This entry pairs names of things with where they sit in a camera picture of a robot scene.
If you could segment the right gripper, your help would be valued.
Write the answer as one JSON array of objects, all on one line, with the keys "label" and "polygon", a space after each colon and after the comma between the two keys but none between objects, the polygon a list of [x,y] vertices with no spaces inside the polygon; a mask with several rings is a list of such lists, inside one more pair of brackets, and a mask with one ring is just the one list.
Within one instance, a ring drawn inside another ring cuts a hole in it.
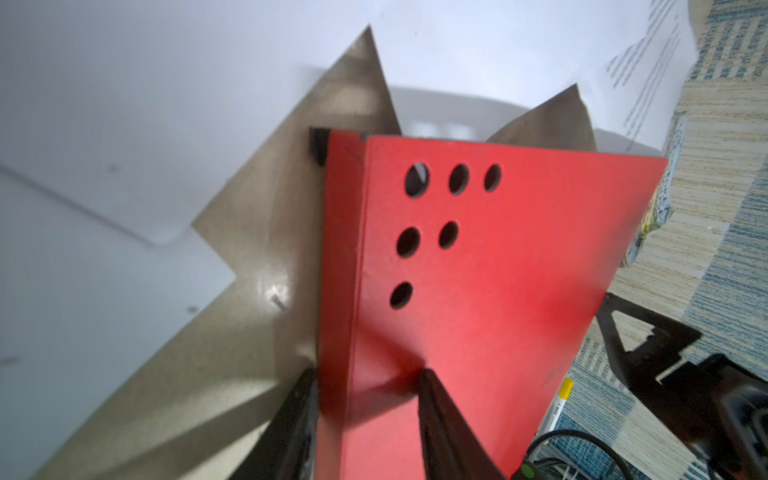
[{"label": "right gripper", "polygon": [[[648,326],[626,347],[614,315]],[[681,352],[702,333],[613,293],[596,314],[608,362],[618,380],[709,470],[725,479],[767,477],[767,382],[723,354],[685,362]]]}]

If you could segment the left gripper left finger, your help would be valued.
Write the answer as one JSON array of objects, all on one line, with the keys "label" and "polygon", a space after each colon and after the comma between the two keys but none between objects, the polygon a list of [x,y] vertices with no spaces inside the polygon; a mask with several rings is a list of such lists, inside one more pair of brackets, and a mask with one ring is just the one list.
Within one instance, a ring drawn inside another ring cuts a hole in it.
[{"label": "left gripper left finger", "polygon": [[317,422],[317,370],[308,368],[230,479],[311,479]]}]

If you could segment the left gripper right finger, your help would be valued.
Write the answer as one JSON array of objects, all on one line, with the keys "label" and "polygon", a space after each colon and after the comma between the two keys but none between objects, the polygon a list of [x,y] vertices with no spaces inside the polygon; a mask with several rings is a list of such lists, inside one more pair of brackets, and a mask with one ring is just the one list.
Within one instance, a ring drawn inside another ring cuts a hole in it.
[{"label": "left gripper right finger", "polygon": [[418,419],[427,479],[504,478],[431,369],[420,374]]}]

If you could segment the red folder black inside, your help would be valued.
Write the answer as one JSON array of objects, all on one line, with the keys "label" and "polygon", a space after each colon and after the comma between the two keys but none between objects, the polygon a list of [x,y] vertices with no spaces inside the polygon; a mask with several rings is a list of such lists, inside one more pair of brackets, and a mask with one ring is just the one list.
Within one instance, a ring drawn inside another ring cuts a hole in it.
[{"label": "red folder black inside", "polygon": [[319,479],[424,477],[434,371],[517,470],[656,191],[658,157],[314,129]]}]

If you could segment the printed text sheet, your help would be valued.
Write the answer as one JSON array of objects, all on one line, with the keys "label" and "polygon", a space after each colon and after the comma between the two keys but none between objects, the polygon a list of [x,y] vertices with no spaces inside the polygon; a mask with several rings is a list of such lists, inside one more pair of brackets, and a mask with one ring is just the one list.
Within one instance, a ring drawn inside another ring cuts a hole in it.
[{"label": "printed text sheet", "polygon": [[1,163],[161,245],[382,10],[379,1],[5,1]]}]

